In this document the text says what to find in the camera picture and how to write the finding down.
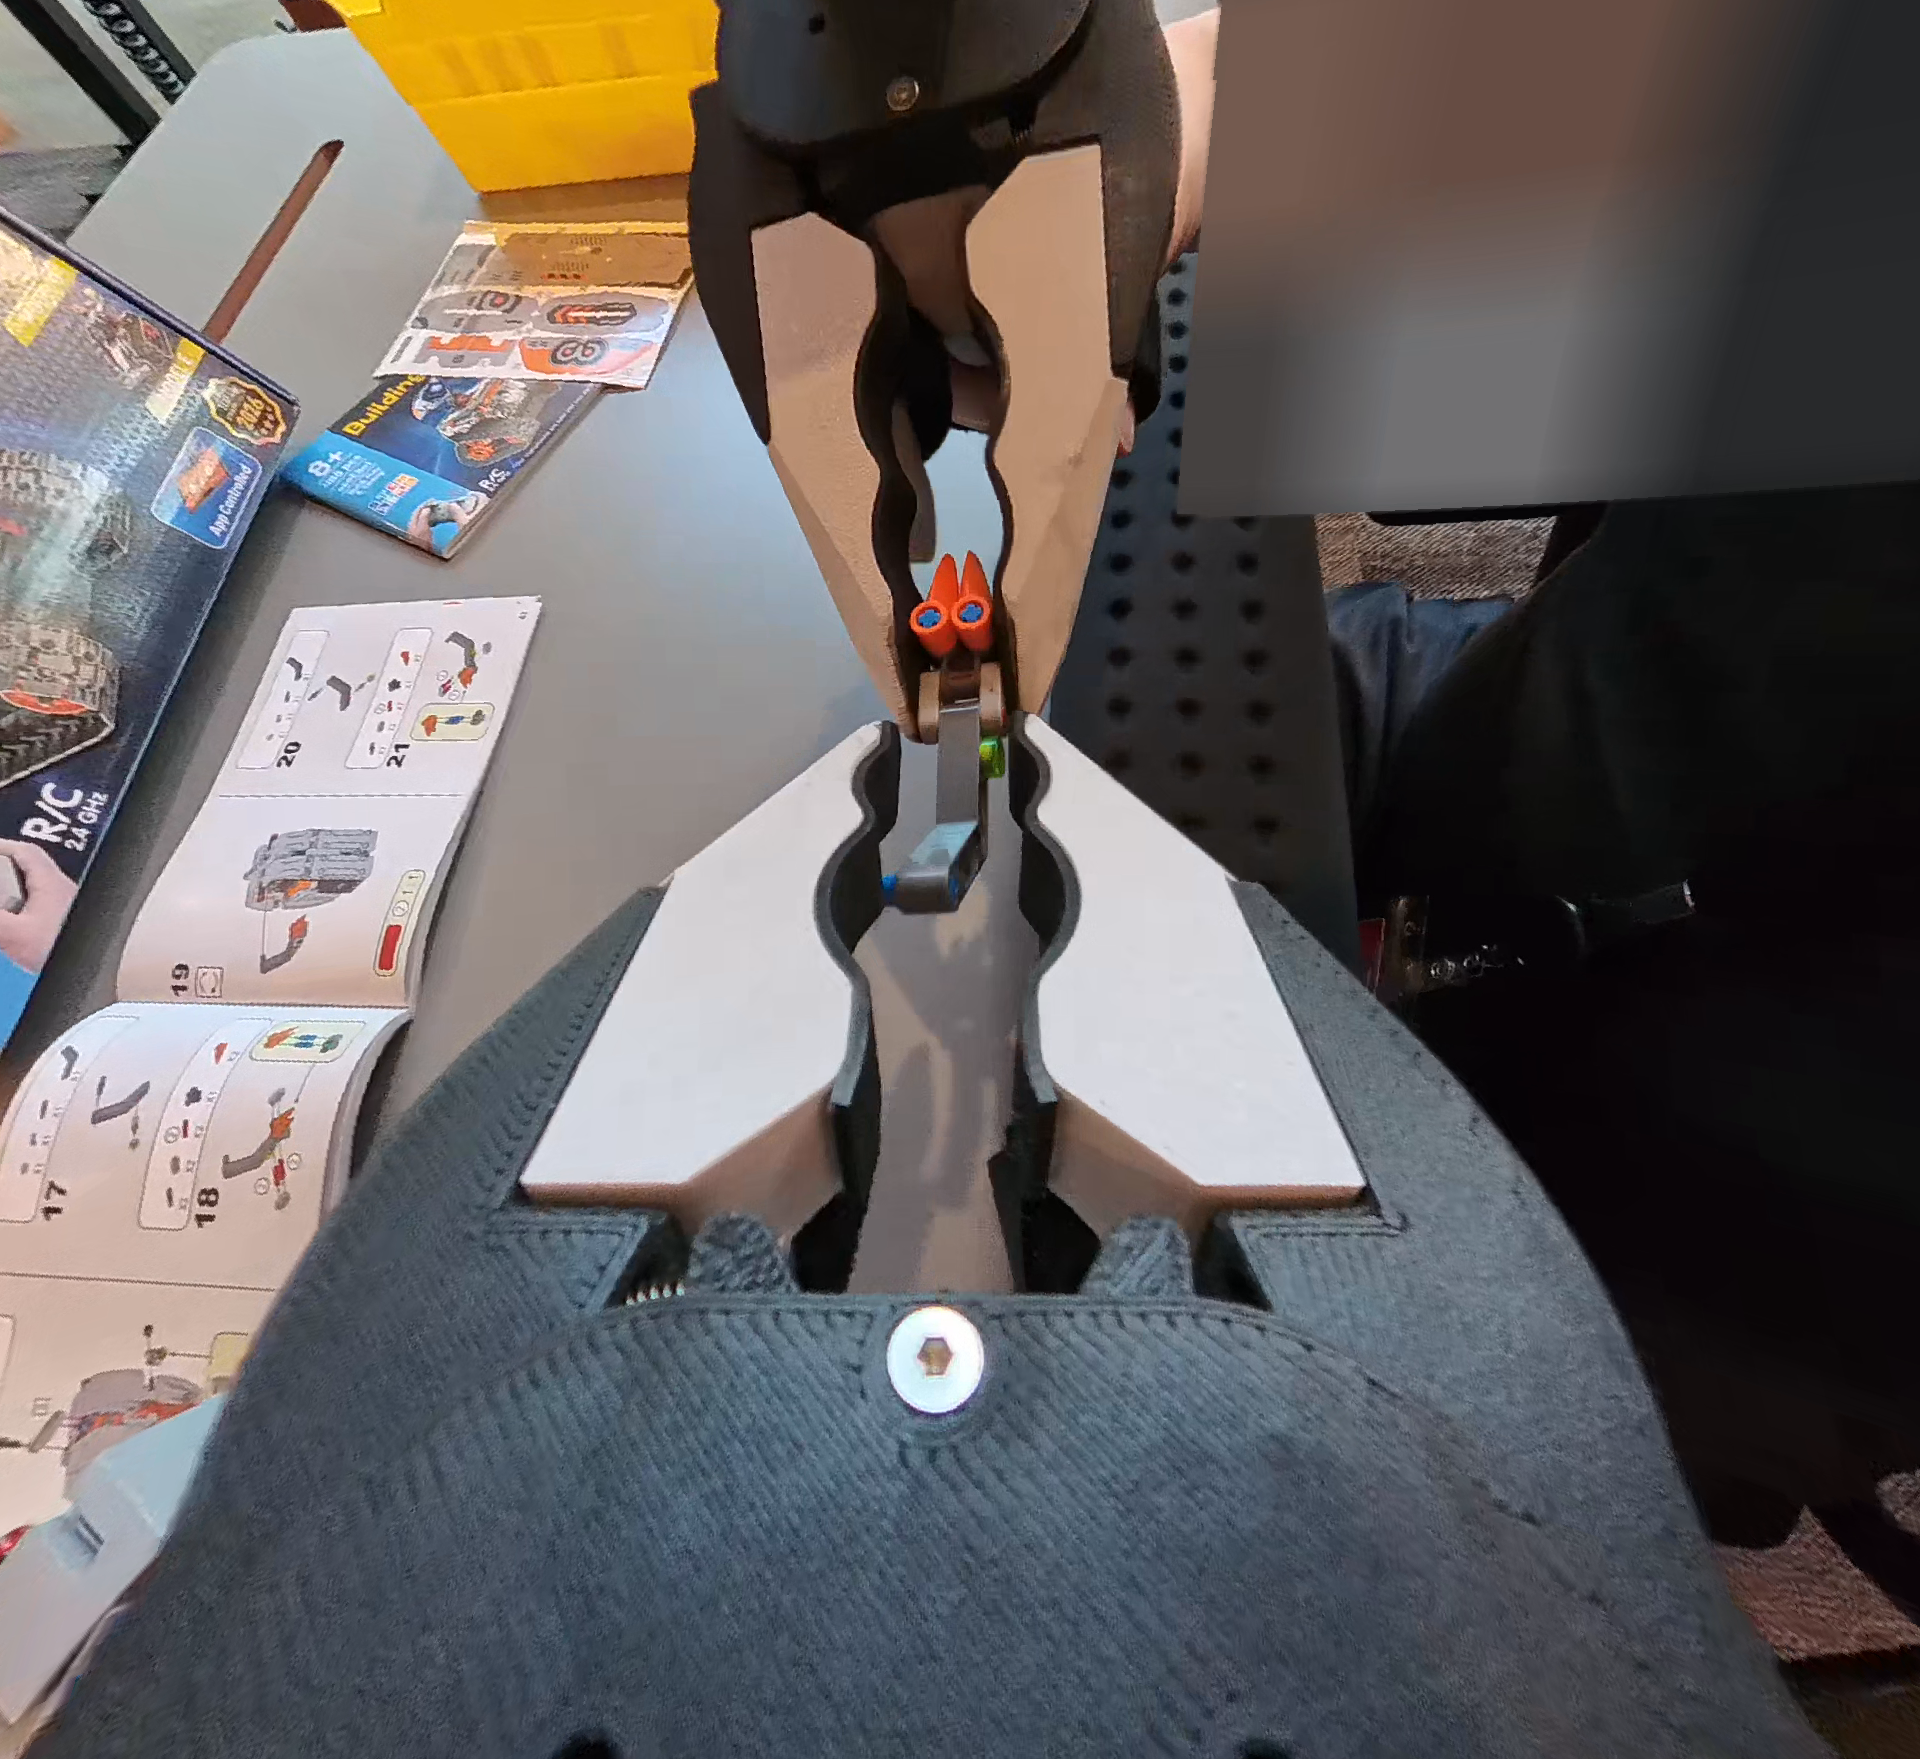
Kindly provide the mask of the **sticker sheet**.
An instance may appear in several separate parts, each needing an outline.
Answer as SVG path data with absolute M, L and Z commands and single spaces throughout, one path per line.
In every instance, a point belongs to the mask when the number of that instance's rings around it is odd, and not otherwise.
M 375 373 L 642 391 L 686 288 L 685 222 L 466 222 Z

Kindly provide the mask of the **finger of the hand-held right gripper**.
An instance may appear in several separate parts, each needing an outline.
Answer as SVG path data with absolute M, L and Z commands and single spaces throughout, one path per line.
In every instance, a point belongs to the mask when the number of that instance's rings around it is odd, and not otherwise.
M 1036 713 L 1062 667 L 1105 520 L 1124 384 L 1109 369 L 1096 144 L 1022 159 L 967 223 L 967 278 L 995 340 L 991 472 L 1004 500 L 1000 673 Z
M 923 648 L 908 638 L 916 485 L 905 456 L 911 305 L 896 270 L 823 213 L 755 232 L 770 456 L 830 604 L 908 740 Z

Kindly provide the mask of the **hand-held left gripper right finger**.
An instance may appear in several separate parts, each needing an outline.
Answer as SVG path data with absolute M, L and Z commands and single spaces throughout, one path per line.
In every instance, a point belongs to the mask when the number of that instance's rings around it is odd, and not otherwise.
M 1232 876 L 1022 713 L 1025 876 L 1060 883 L 1022 1025 L 1043 1190 L 1101 1235 L 1220 1212 L 1352 1208 L 1364 1175 Z

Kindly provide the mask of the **grey desk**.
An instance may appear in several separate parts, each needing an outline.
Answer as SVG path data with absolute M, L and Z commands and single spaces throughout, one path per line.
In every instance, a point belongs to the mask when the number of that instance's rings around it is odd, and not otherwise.
M 208 321 L 315 151 L 342 144 L 256 270 L 228 347 L 328 426 L 479 198 L 342 33 L 217 50 L 75 229 L 75 249 Z M 276 489 L 228 573 L 82 905 L 2 1059 L 119 996 L 131 916 L 203 810 L 282 617 L 416 595 L 543 604 L 445 883 L 420 1011 L 369 1086 L 360 1147 L 636 888 L 664 878 L 881 713 L 705 316 L 648 391 L 603 399 L 455 562 Z

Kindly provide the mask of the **blue toy box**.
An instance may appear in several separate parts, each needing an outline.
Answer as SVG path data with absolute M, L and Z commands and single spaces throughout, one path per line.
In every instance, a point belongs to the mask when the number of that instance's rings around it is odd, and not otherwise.
M 2 1039 L 295 422 L 289 391 L 2 213 Z

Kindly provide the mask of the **yellow plastic bin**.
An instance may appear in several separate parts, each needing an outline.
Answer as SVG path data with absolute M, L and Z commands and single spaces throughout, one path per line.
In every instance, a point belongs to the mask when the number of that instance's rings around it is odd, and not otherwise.
M 479 190 L 685 173 L 713 0 L 322 0 Z

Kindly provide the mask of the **blue cover booklet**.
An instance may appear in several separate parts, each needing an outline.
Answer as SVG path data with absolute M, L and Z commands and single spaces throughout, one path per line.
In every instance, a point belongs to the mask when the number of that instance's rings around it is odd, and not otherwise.
M 282 478 L 447 561 L 598 393 L 566 379 L 391 374 L 286 456 Z

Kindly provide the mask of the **black perforated mat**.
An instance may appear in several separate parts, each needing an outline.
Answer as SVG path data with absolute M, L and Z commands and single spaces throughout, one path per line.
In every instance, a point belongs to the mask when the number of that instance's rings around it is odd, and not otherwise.
M 1049 721 L 1358 973 L 1313 520 L 1179 508 L 1192 278 L 1195 258 L 1179 258 L 1160 288 L 1162 399 L 1116 461 Z

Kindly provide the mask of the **open instruction booklet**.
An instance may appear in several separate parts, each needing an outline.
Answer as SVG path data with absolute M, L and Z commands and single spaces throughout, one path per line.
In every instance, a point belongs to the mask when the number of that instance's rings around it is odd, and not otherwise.
M 536 595 L 302 607 L 131 921 L 2 1110 L 2 1530 L 237 1384 L 349 1181 Z

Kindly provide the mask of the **grey building block robot body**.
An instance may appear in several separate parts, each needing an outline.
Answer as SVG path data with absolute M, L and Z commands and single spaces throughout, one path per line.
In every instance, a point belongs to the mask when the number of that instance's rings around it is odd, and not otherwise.
M 2 1559 L 2 1755 L 23 1755 L 164 1544 L 228 1396 L 103 1450 Z

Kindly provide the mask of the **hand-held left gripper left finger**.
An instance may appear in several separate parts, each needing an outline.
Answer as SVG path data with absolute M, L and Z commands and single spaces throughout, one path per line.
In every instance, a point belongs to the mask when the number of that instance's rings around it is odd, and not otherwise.
M 873 989 L 896 729 L 867 721 L 685 861 L 517 1178 L 694 1235 L 755 1216 L 799 1271 L 854 1271 L 874 1181 Z

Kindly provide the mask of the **grey toy arm orange claws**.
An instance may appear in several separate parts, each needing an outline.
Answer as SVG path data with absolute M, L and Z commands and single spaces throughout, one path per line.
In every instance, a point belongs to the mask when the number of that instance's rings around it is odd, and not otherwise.
M 946 551 L 908 615 L 923 656 L 918 740 L 933 746 L 933 824 L 881 878 L 902 914 L 953 914 L 987 861 L 987 785 L 1006 769 L 995 595 L 976 551 Z

